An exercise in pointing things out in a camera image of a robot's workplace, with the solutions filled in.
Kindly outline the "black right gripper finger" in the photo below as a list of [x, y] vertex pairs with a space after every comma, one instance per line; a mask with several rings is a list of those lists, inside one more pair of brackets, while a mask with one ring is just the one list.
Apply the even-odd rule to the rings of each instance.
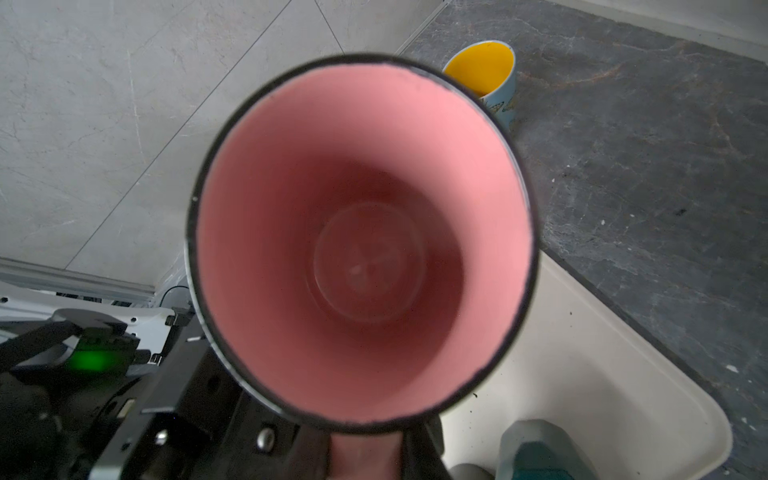
[[401, 449], [401, 478], [451, 480], [442, 461], [444, 452], [443, 428], [439, 416], [405, 430]]

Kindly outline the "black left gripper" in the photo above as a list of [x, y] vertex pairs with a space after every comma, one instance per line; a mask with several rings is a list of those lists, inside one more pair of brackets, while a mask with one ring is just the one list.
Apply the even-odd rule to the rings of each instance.
[[199, 331], [155, 355], [103, 313], [1, 326], [5, 479], [322, 479], [326, 444], [245, 392]]

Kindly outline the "dark green mug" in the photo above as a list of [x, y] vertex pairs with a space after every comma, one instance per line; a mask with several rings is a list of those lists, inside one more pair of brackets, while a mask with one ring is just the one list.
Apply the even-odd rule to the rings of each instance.
[[496, 479], [597, 479], [568, 433], [546, 420], [521, 420], [502, 435]]

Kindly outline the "pink ghost pattern mug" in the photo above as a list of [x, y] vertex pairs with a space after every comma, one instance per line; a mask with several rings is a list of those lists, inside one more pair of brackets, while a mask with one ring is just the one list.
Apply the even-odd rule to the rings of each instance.
[[251, 397], [326, 438], [322, 479], [402, 479], [403, 432], [502, 361], [538, 260], [500, 122], [442, 72], [376, 53], [248, 97], [186, 221], [206, 336]]

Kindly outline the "blue butterfly mug yellow inside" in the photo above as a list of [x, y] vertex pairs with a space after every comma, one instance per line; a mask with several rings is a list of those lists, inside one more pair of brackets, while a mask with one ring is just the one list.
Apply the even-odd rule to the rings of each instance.
[[443, 73], [472, 91], [510, 131], [516, 117], [516, 66], [517, 57], [510, 45], [485, 40], [456, 53]]

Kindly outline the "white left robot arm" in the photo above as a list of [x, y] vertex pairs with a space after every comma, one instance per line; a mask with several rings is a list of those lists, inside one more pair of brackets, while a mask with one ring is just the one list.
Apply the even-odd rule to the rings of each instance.
[[321, 479], [309, 431], [262, 406], [194, 312], [1, 289], [5, 479]]

